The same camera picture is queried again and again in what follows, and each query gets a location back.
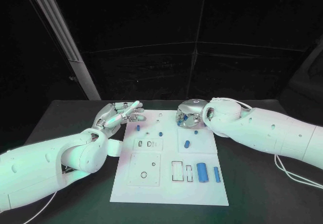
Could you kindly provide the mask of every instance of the dark background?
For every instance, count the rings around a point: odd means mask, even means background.
[[[87,99],[35,2],[3,2],[0,152],[52,100]],[[56,2],[101,99],[274,98],[323,125],[323,56],[296,73],[320,43],[322,1]]]

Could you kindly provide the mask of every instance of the blue object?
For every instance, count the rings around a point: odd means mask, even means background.
[[[189,146],[190,146],[190,141],[186,141],[183,146],[185,146],[185,148],[189,148]]]
[[[209,182],[206,165],[203,162],[200,162],[196,164],[196,166],[198,166],[199,182],[206,183],[206,182]]]
[[[219,175],[219,169],[218,169],[218,167],[213,168],[213,173],[215,173],[216,183],[219,183],[221,182],[221,175]]]

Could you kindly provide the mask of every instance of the black table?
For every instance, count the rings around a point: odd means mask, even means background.
[[[245,100],[250,106],[286,114],[277,100]],[[79,133],[91,127],[111,101],[53,101],[26,144]],[[146,109],[176,110],[182,101],[143,101]],[[123,140],[126,125],[114,139]],[[274,155],[215,135],[229,206],[110,203],[118,158],[108,157],[100,171],[62,189],[30,222],[42,224],[115,223],[323,223],[323,190],[294,182],[275,167]],[[323,183],[323,170],[283,157],[288,171]],[[22,224],[51,196],[0,214],[0,223]]]

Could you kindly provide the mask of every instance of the robotic hand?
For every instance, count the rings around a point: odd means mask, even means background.
[[[97,172],[107,155],[120,156],[123,142],[108,138],[123,123],[146,120],[133,113],[143,112],[141,106],[138,101],[108,104],[92,128],[0,155],[0,213],[38,201]]]
[[[211,102],[190,99],[180,104],[177,125],[192,127],[202,121],[221,137],[232,138],[275,157],[288,156],[323,169],[323,127],[274,111],[251,108],[229,98],[213,98]]]

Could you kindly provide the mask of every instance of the rectangular slot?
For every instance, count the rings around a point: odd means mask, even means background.
[[[163,139],[134,139],[134,151],[163,151]]]
[[[172,180],[183,181],[183,162],[172,161]]]
[[[188,175],[188,182],[193,182],[193,170],[190,165],[186,166],[186,175]]]

